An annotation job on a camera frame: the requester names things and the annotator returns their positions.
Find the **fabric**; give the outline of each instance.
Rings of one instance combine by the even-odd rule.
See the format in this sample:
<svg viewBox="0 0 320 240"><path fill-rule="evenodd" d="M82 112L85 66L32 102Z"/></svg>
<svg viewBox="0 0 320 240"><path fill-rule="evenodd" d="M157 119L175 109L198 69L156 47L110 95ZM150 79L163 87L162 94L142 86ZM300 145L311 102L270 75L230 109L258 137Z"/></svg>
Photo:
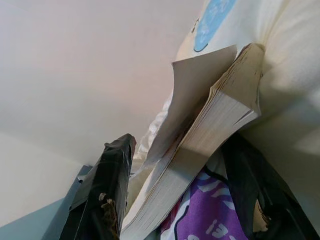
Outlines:
<svg viewBox="0 0 320 240"><path fill-rule="evenodd" d="M227 180L205 167L161 225L161 240L247 240Z"/></svg>
<svg viewBox="0 0 320 240"><path fill-rule="evenodd" d="M238 51L251 42L265 47L259 87L262 118L242 134L288 183L318 234L319 22L318 0L208 0L176 58L191 58L234 44ZM170 98L146 139L154 139L169 103ZM150 143L143 147L148 152Z"/></svg>

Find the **white ceiling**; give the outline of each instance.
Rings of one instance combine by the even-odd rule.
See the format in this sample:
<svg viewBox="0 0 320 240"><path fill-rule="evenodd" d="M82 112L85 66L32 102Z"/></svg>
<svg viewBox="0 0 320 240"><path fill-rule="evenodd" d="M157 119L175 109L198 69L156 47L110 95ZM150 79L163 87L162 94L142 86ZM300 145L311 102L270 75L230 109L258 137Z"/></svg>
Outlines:
<svg viewBox="0 0 320 240"><path fill-rule="evenodd" d="M0 0L0 132L94 164L139 141L202 0Z"/></svg>

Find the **blue print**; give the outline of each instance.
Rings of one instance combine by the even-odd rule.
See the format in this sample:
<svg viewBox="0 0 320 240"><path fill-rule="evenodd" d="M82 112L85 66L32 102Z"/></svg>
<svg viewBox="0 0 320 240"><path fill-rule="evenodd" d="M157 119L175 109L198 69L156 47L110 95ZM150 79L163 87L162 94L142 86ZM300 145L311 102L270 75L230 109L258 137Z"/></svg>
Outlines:
<svg viewBox="0 0 320 240"><path fill-rule="evenodd" d="M201 52L208 45L236 0L211 0L196 31L194 50Z"/></svg>

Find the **purple fabric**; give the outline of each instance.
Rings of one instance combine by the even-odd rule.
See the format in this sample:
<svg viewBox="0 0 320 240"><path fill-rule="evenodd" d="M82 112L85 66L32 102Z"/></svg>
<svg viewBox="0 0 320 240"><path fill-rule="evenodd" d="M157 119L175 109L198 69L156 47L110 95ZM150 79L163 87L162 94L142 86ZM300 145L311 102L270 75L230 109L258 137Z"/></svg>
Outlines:
<svg viewBox="0 0 320 240"><path fill-rule="evenodd" d="M227 184L202 170L162 223L161 240L248 239Z"/></svg>

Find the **white cloth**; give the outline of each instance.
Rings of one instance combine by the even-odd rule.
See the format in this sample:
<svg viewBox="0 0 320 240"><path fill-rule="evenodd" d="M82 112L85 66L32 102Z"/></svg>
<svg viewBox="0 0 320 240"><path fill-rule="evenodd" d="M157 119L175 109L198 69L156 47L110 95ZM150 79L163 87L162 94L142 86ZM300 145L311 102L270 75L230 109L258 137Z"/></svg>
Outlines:
<svg viewBox="0 0 320 240"><path fill-rule="evenodd" d="M205 25L201 20L207 7L210 8L210 12L207 10L206 13L209 22ZM177 60L182 60L233 44L237 45L238 51L251 42L265 47L263 77L259 87L262 118L242 134L262 151L287 181L318 234L319 23L318 0L209 0L177 54ZM196 52L195 38L200 24L206 38L208 36L205 34L212 30L210 28L217 27L217 30L206 47ZM166 118L170 99L144 137L148 139L147 144L142 142L138 149L136 156L144 153L139 163L144 161L157 129Z"/></svg>

